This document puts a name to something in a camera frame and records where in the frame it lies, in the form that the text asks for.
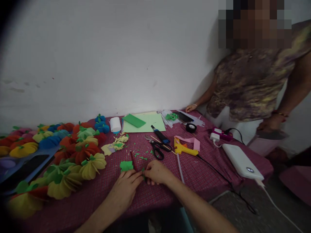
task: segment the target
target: white wall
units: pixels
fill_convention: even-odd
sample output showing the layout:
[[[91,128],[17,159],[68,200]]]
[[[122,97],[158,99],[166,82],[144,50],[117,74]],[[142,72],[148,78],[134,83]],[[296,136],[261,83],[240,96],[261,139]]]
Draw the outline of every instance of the white wall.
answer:
[[[311,18],[310,4],[288,7],[293,23]],[[29,0],[20,8],[0,50],[0,132],[183,108],[228,52],[218,49],[218,1]],[[310,102],[286,123],[293,153],[310,146]]]

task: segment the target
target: black tape roll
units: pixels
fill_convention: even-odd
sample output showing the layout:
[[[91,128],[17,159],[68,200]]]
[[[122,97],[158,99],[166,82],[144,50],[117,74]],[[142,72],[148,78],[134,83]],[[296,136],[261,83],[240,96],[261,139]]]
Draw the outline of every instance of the black tape roll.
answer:
[[[194,133],[197,130],[197,126],[191,123],[186,125],[186,131],[189,133]]]

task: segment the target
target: black scissors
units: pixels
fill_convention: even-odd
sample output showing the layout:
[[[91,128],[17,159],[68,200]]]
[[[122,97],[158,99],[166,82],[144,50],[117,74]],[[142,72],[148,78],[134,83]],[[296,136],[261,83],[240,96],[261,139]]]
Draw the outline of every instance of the black scissors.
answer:
[[[153,155],[155,156],[155,158],[157,160],[163,160],[164,159],[164,154],[160,149],[163,149],[167,152],[172,151],[172,147],[169,144],[163,144],[163,143],[154,141],[153,139],[151,139],[151,137],[149,137],[147,135],[144,136],[144,138],[151,143],[152,148],[153,148]]]

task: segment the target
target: yellow glue gun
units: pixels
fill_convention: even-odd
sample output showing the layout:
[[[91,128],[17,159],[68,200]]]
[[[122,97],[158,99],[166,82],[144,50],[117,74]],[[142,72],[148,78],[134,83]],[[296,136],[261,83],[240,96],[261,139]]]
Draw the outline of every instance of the yellow glue gun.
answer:
[[[181,154],[182,152],[185,152],[187,154],[196,156],[199,154],[197,150],[192,150],[187,147],[184,147],[178,138],[174,138],[174,147],[175,147],[175,153],[176,154]]]

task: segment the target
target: tablecloth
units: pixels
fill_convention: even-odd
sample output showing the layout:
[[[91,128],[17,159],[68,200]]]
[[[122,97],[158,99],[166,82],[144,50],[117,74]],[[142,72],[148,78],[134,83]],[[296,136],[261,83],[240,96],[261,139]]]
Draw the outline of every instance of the tablecloth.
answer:
[[[196,117],[201,116],[196,111],[192,115]],[[234,187],[239,187],[246,179],[236,173],[224,150],[215,147],[213,142],[209,140],[209,129],[212,129],[213,124],[203,116],[201,116],[201,120],[205,122],[205,127],[198,127],[195,133],[196,138],[201,142],[200,155],[232,181]],[[172,129],[167,127],[163,134],[170,139],[172,147],[174,146],[174,135],[179,135],[183,138],[194,137],[193,134],[185,130],[182,124],[174,124]],[[26,220],[25,227],[30,232],[47,233],[74,231],[77,229],[90,217],[108,195],[120,175],[120,162],[132,160],[129,153],[130,150],[134,151],[134,154],[140,153],[133,161],[137,170],[141,170],[143,167],[146,168],[147,164],[155,159],[153,154],[146,153],[146,151],[152,149],[152,146],[143,138],[144,135],[156,137],[154,133],[130,133],[130,138],[126,143],[128,147],[106,156],[107,166],[104,170],[100,170],[100,174],[94,180],[84,181],[79,190],[76,193],[72,193],[69,198],[63,200],[52,199],[47,202],[43,210],[38,211]],[[114,141],[114,134],[110,132],[107,136],[106,144]],[[237,140],[233,140],[229,144],[240,146],[265,178],[271,176],[273,167],[267,159],[256,154]],[[163,164],[175,176],[180,178],[176,155],[166,151],[163,151],[163,153],[165,155],[162,161]],[[143,160],[139,158],[140,156],[148,158],[148,160]],[[210,200],[225,190],[229,190],[227,182],[197,157],[182,153],[180,162],[185,184],[205,200]],[[176,202],[177,199],[174,194],[164,185],[150,186],[142,182],[137,188],[132,205],[122,217],[130,217],[145,211],[169,207]]]

